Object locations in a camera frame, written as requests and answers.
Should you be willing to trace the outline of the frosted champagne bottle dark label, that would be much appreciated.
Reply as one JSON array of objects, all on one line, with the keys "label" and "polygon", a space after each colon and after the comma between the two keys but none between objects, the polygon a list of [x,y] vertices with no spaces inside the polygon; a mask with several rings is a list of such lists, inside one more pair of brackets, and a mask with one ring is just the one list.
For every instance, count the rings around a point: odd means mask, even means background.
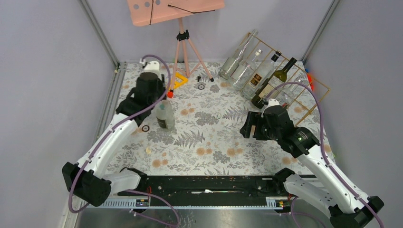
[{"label": "frosted champagne bottle dark label", "polygon": [[156,105],[155,109],[158,125],[166,130],[173,129],[175,125],[175,118],[173,107],[170,101],[166,99],[160,101]]}]

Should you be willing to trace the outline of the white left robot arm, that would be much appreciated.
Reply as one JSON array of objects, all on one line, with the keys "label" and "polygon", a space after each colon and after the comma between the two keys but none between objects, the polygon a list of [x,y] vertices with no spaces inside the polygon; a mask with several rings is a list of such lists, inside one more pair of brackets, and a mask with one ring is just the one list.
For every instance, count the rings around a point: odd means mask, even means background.
[{"label": "white left robot arm", "polygon": [[142,71],[135,87],[119,104],[110,125],[91,149],[76,163],[67,162],[62,167],[72,212],[80,212],[73,208],[73,196],[97,207],[111,194],[131,190],[135,195],[142,195],[147,191],[146,181],[135,171],[107,174],[106,170],[127,136],[143,123],[165,95],[164,75],[159,70]]}]

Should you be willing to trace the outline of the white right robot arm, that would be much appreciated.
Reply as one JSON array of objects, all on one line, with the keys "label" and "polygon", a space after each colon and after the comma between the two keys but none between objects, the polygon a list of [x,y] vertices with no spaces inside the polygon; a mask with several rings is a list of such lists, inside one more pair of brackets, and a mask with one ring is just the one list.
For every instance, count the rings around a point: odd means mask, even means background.
[{"label": "white right robot arm", "polygon": [[240,129],[244,138],[276,141],[282,150],[306,166],[322,183],[320,189],[304,181],[292,170],[284,168],[276,173],[273,191],[280,196],[287,193],[308,202],[325,214],[335,228],[363,228],[378,212],[384,202],[378,196],[369,196],[322,153],[321,144],[305,127],[295,127],[287,110],[280,105],[268,106],[264,112],[248,112]]}]

